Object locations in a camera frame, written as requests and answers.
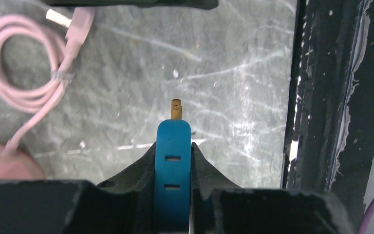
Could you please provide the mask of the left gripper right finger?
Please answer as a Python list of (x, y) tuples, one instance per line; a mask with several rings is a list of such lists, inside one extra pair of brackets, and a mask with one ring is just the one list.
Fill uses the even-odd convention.
[(241, 188), (193, 143), (193, 234), (353, 234), (348, 212), (332, 193)]

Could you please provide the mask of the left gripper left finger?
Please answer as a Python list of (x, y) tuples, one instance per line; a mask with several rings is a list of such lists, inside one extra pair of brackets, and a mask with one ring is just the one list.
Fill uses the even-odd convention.
[(120, 173), (86, 180), (0, 180), (0, 234), (151, 234), (155, 147)]

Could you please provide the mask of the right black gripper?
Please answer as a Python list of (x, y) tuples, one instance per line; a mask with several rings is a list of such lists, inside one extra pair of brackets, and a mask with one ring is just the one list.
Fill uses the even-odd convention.
[(211, 10), (219, 5), (218, 0), (42, 0), (49, 6), (56, 7), (98, 7), (131, 5), (142, 8), (151, 7), (191, 7), (197, 9)]

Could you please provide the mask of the light blue cube adapter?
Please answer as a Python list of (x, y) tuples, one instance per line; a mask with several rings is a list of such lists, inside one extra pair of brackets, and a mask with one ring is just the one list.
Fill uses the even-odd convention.
[(153, 225), (160, 234), (189, 229), (191, 127), (182, 120), (180, 99), (171, 101), (170, 119), (157, 129), (154, 165)]

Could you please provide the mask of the pink round socket base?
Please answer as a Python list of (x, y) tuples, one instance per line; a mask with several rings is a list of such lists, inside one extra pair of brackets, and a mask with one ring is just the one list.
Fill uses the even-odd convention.
[(5, 156), (2, 154), (4, 146), (0, 145), (0, 179), (9, 180), (41, 180), (44, 173), (39, 164), (22, 151)]

